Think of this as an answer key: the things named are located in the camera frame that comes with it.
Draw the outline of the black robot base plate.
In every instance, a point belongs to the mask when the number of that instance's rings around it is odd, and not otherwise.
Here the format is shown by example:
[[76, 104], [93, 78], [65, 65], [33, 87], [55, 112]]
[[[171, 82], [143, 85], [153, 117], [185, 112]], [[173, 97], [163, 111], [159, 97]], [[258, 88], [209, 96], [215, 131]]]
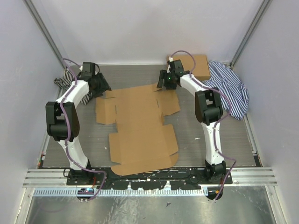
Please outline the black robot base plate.
[[89, 174], [87, 179], [72, 177], [71, 174], [63, 172], [63, 176], [67, 178], [67, 185], [93, 185], [99, 188], [101, 182], [104, 181], [102, 189], [127, 190], [154, 190], [164, 189], [166, 184], [170, 184], [171, 190], [188, 190], [201, 189], [201, 185], [220, 185], [225, 176], [213, 176], [208, 179], [204, 169], [201, 167], [174, 167], [162, 170], [154, 170], [145, 173], [120, 176], [115, 174], [111, 168], [101, 167], [96, 170], [103, 170], [106, 178], [102, 173]]

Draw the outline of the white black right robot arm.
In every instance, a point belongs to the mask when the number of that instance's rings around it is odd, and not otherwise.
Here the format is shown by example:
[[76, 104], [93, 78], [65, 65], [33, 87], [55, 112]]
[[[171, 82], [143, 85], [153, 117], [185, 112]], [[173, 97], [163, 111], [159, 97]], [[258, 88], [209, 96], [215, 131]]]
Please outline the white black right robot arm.
[[195, 99], [195, 116], [201, 124], [206, 144], [204, 175], [210, 184], [216, 184], [226, 174], [226, 163], [221, 155], [220, 119], [223, 116], [220, 92], [217, 88], [203, 84], [180, 60], [169, 58], [167, 70], [160, 70], [157, 88], [175, 90], [180, 86], [188, 90]]

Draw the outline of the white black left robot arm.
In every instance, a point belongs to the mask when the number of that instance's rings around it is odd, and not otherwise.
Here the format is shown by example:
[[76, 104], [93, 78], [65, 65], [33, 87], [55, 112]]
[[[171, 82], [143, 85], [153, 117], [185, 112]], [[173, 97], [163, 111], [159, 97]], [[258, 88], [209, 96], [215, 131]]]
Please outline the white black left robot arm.
[[92, 170], [79, 142], [77, 106], [85, 96], [102, 96], [104, 92], [111, 91], [111, 87], [100, 72], [99, 65], [83, 62], [79, 69], [77, 75], [71, 73], [73, 78], [65, 93], [46, 104], [46, 126], [47, 134], [63, 148], [70, 163], [69, 180], [89, 185], [93, 182], [96, 171]]

